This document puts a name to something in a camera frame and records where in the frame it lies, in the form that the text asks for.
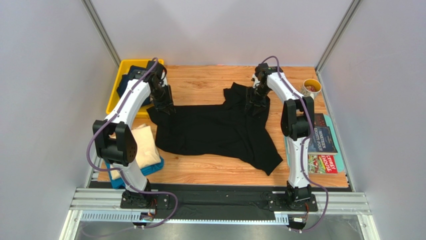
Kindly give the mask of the black t shirt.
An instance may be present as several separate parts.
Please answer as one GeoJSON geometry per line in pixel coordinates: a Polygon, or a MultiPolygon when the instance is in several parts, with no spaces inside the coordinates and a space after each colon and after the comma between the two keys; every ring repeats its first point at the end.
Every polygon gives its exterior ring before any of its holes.
{"type": "Polygon", "coordinates": [[[223,90],[223,104],[176,106],[173,114],[148,108],[156,146],[178,155],[237,158],[270,175],[283,161],[266,130],[271,100],[265,98],[262,112],[246,111],[248,89],[233,83],[223,90]]]}

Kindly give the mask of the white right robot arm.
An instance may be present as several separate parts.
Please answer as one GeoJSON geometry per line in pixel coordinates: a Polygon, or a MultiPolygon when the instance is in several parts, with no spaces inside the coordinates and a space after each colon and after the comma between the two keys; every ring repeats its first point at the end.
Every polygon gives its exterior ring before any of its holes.
{"type": "Polygon", "coordinates": [[[304,195],[310,195],[312,187],[306,164],[313,133],[314,100],[312,97],[302,96],[278,66],[269,66],[265,62],[258,64],[252,80],[254,84],[246,94],[246,111],[253,115],[265,111],[270,91],[275,92],[283,104],[280,125],[290,157],[287,190],[296,199],[302,199],[304,195]]]}

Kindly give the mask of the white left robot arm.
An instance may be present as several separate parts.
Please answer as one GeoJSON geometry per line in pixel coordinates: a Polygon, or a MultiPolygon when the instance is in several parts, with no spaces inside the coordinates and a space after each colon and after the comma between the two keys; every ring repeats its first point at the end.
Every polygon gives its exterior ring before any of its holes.
{"type": "Polygon", "coordinates": [[[149,180],[136,161],[138,146],[131,131],[142,103],[151,98],[156,111],[168,115],[176,111],[166,75],[167,70],[158,58],[149,60],[147,69],[128,82],[113,111],[92,125],[93,137],[88,147],[95,147],[97,156],[109,164],[107,171],[117,171],[131,193],[151,194],[149,180]]]}

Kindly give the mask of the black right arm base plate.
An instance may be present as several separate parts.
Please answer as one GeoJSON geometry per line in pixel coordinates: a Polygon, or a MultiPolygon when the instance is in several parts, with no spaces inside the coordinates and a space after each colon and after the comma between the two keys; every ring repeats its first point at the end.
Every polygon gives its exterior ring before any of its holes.
{"type": "Polygon", "coordinates": [[[310,198],[293,200],[286,191],[273,191],[266,195],[267,208],[274,212],[318,212],[319,207],[314,194],[310,198]]]}

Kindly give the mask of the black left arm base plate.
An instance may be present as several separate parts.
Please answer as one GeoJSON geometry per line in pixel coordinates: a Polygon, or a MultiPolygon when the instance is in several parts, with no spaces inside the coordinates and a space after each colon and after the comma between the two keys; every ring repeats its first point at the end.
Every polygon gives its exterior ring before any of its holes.
{"type": "Polygon", "coordinates": [[[169,208],[170,194],[142,194],[125,190],[121,195],[121,209],[166,210],[169,208]]]}

